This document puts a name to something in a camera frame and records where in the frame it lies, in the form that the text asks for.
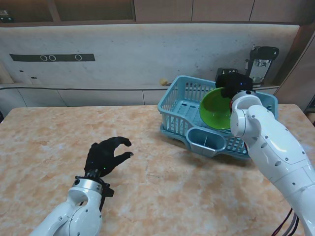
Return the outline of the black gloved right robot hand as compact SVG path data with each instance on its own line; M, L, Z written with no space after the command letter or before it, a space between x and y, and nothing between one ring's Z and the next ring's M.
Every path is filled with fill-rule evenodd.
M241 91L253 90L252 79L240 73L222 74L217 77L216 88L222 88L221 96L232 99Z

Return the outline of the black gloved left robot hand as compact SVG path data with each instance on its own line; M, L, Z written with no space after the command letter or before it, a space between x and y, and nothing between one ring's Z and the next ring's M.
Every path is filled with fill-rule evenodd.
M111 173L117 166L133 156L132 152L125 152L114 156L115 149L124 144L131 146L131 142L125 137L112 137L100 143L94 143L89 149L84 167L86 177L104 177Z

